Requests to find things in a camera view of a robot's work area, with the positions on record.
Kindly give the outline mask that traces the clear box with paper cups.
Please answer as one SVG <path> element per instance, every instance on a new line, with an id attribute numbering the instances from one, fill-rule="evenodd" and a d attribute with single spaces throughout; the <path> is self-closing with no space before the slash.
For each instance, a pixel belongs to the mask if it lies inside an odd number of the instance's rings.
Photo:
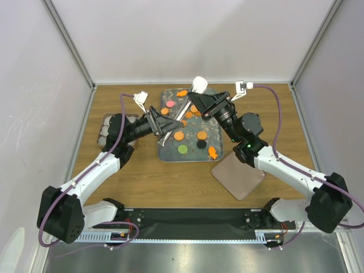
<path id="1" fill-rule="evenodd" d="M 108 136 L 110 120 L 113 115 L 114 114 L 111 114 L 111 113 L 105 114 L 102 119 L 102 122 L 100 125 L 100 132 L 98 133 L 98 137 L 97 137 L 97 144 L 99 147 L 103 147 L 106 144 L 106 137 Z M 139 116 L 137 114 L 127 114 L 126 115 L 126 119 L 131 123 L 134 123 L 138 118 L 139 118 Z"/>

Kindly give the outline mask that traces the brown translucent box lid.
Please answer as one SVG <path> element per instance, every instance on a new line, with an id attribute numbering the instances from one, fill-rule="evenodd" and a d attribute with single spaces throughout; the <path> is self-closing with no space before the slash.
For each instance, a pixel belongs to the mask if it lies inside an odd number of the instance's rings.
<path id="1" fill-rule="evenodd" d="M 234 152 L 211 171 L 212 176 L 238 201 L 245 199 L 266 178 L 266 173 L 241 163 Z"/>

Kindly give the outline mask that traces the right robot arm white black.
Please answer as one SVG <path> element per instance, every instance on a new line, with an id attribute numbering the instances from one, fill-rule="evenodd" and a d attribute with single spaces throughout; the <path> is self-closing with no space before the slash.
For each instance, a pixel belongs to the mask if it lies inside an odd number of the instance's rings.
<path id="1" fill-rule="evenodd" d="M 316 172 L 287 158 L 263 141 L 259 115 L 245 113 L 237 116 L 235 104 L 228 92 L 198 94 L 189 92 L 188 98 L 204 120 L 214 118 L 232 142 L 236 158 L 241 162 L 267 172 L 299 191 L 303 200 L 274 198 L 262 214 L 265 227 L 274 229 L 283 221 L 309 221 L 316 228 L 332 233 L 352 208 L 344 178 Z"/>

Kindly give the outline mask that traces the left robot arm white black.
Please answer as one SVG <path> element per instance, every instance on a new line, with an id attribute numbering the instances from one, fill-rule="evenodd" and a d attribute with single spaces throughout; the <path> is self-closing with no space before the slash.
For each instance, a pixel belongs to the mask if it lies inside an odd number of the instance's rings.
<path id="1" fill-rule="evenodd" d="M 163 137 L 182 126 L 181 121 L 162 115 L 154 107 L 134 121 L 124 113 L 107 117 L 106 143 L 94 161 L 62 186 L 49 186 L 43 191 L 36 223 L 40 245 L 52 246 L 43 241 L 44 233 L 57 241 L 72 243 L 84 229 L 107 224 L 113 228 L 122 226 L 125 214 L 120 202 L 106 198 L 86 206 L 86 200 L 130 160 L 134 152 L 131 142 L 150 134 Z"/>

